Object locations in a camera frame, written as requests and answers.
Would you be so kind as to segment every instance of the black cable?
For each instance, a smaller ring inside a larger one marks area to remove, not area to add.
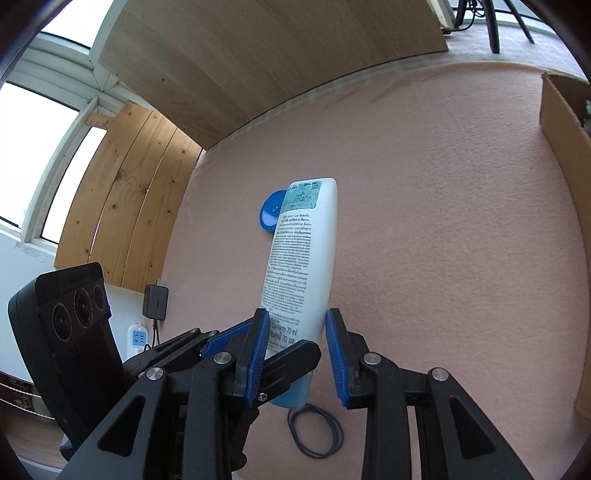
[[[470,22],[470,24],[467,27],[465,27],[465,28],[460,28],[460,27],[458,27],[458,28],[443,28],[442,29],[443,33],[448,34],[451,32],[464,32],[464,31],[468,30],[468,28],[470,28],[472,25],[474,25],[474,20],[476,19],[476,17],[483,18],[484,14],[479,15],[476,13],[478,11],[479,4],[480,4],[480,0],[470,0],[469,8],[470,8],[470,10],[472,10],[472,21]]]
[[[326,423],[329,424],[330,430],[333,434],[333,443],[330,446],[328,452],[315,452],[314,450],[310,450],[306,445],[304,445],[300,441],[296,432],[296,420],[297,417],[302,413],[317,413],[326,420]],[[343,426],[336,419],[336,417],[331,412],[326,411],[323,408],[317,407],[315,405],[312,405],[311,403],[307,403],[304,408],[300,408],[298,410],[292,408],[287,414],[287,426],[289,427],[291,436],[294,438],[295,445],[298,447],[299,451],[301,451],[307,457],[313,458],[315,460],[321,460],[323,458],[328,458],[329,456],[334,455],[336,452],[340,450],[340,448],[343,446],[343,442],[345,441],[345,432],[343,431]]]
[[[154,342],[158,339],[160,345],[160,332],[158,331],[158,320],[152,320],[152,347],[154,348]]]

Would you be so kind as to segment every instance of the black power adapter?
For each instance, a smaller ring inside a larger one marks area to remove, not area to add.
[[[152,329],[152,347],[154,347],[154,341],[156,338],[160,345],[158,320],[164,320],[166,318],[166,305],[168,305],[168,289],[161,285],[146,285],[142,314],[144,317],[154,321]]]

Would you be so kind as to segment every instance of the blue gripper pad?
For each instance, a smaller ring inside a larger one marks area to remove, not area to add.
[[[230,340],[236,335],[246,333],[251,325],[252,320],[246,320],[239,325],[224,330],[222,333],[218,333],[208,343],[206,349],[201,352],[203,358],[209,358],[214,356],[216,353],[225,352],[228,350]]]
[[[269,313],[265,313],[261,319],[261,326],[256,336],[256,342],[252,349],[252,355],[248,362],[248,370],[246,376],[246,391],[244,399],[246,403],[251,406],[253,400],[258,395],[259,384],[261,383],[262,367],[265,363],[265,353],[267,352],[267,343],[269,342],[269,334],[271,333],[271,321]]]
[[[335,378],[336,394],[340,398],[344,407],[349,404],[349,386],[347,375],[347,362],[339,332],[333,317],[333,313],[329,310],[326,312],[326,343],[329,347],[330,363],[333,369],[333,376]]]

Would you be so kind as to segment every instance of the blue bottle cap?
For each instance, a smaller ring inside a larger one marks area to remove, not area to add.
[[[279,213],[281,212],[281,204],[283,203],[286,192],[287,190],[277,190],[262,204],[259,222],[263,230],[275,232]]]

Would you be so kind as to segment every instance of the camera lens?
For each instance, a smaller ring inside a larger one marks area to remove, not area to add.
[[[100,285],[95,287],[95,302],[99,310],[105,308],[105,294],[103,293],[103,289],[100,287]]]
[[[82,326],[88,327],[92,317],[92,307],[86,290],[78,290],[76,292],[76,295],[74,295],[74,307],[76,308],[76,316]]]
[[[57,336],[63,341],[67,341],[72,334],[70,315],[63,305],[58,304],[53,309],[53,328]]]

